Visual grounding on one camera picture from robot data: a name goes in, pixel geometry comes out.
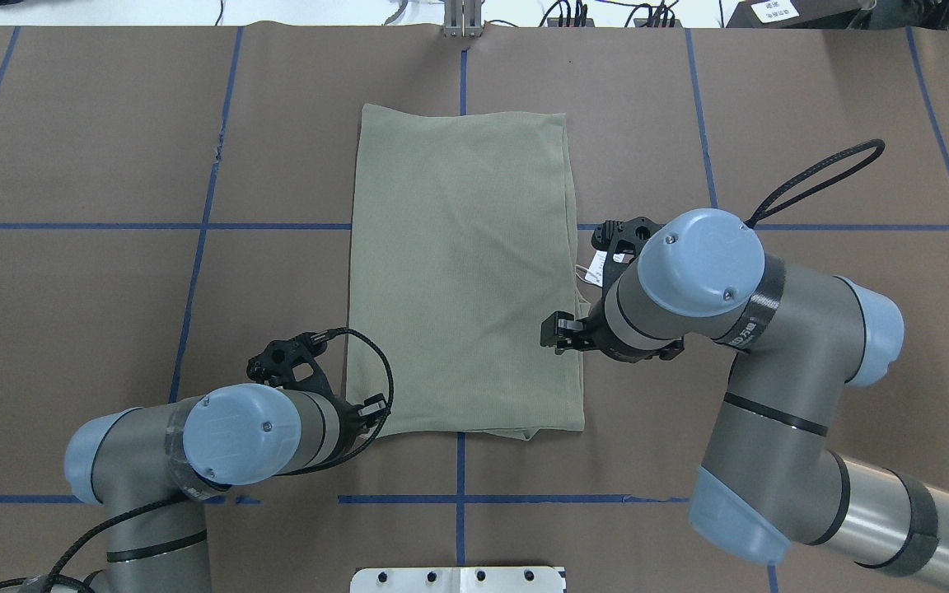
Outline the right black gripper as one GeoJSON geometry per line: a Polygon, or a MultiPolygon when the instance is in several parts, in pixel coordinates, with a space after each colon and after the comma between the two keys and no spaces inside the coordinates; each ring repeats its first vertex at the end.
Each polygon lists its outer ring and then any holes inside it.
{"type": "Polygon", "coordinates": [[[586,318],[555,311],[540,325],[542,347],[554,353],[598,352],[619,362],[636,363],[648,359],[670,361],[685,350],[683,338],[662,340],[637,330],[623,314],[616,288],[597,301],[586,318]]]}

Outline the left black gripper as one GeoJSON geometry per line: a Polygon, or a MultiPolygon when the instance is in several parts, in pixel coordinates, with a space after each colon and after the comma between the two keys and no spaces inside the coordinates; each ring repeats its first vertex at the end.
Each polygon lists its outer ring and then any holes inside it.
{"type": "Polygon", "coordinates": [[[353,448],[358,437],[376,437],[391,412],[391,398],[376,394],[359,404],[349,403],[339,395],[331,395],[329,402],[338,414],[339,434],[331,455],[345,455],[353,448]]]}

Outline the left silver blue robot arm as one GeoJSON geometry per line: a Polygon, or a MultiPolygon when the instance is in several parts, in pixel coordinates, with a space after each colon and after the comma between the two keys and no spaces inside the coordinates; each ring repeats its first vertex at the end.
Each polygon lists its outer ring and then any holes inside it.
{"type": "Polygon", "coordinates": [[[63,475],[109,517],[22,592],[210,591],[208,499],[341,465],[376,439],[392,403],[392,393],[353,404],[311,386],[242,383],[87,421],[69,439],[63,475]],[[65,566],[97,535],[108,537],[105,569],[69,582],[65,566]]]}

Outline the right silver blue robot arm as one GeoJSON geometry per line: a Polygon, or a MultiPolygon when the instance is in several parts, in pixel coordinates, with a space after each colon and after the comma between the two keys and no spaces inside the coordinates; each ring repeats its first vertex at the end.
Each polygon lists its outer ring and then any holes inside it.
{"type": "Polygon", "coordinates": [[[540,343],[636,363],[671,360],[686,335],[733,349],[722,406],[690,496],[690,525],[746,562],[792,544],[949,590],[949,492],[827,446],[841,391],[880,380],[905,323],[889,297],[765,252],[749,222],[698,208],[659,225],[607,221],[601,297],[547,316],[540,343]]]}

